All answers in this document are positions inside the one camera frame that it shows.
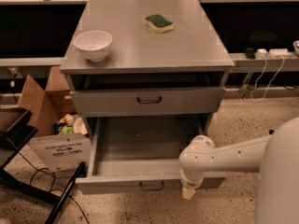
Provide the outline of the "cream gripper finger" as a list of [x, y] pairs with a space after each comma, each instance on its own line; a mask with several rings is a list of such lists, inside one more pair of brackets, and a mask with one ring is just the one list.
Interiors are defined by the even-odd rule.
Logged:
[[194, 188], [189, 188], [186, 186], [182, 187], [182, 198], [186, 200], [190, 200], [195, 194]]

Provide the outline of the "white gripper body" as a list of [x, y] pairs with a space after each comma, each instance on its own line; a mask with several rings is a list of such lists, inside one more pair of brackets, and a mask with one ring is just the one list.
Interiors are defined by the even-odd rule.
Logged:
[[204, 180], [203, 172], [188, 172], [184, 169], [180, 170], [181, 183], [190, 189], [198, 189]]

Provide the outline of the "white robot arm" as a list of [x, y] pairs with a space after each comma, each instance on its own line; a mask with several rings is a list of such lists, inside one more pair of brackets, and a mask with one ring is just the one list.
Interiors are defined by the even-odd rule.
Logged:
[[254, 224], [299, 224], [299, 118], [265, 137], [225, 147], [197, 135], [181, 152], [179, 165], [187, 200], [208, 172], [258, 172]]

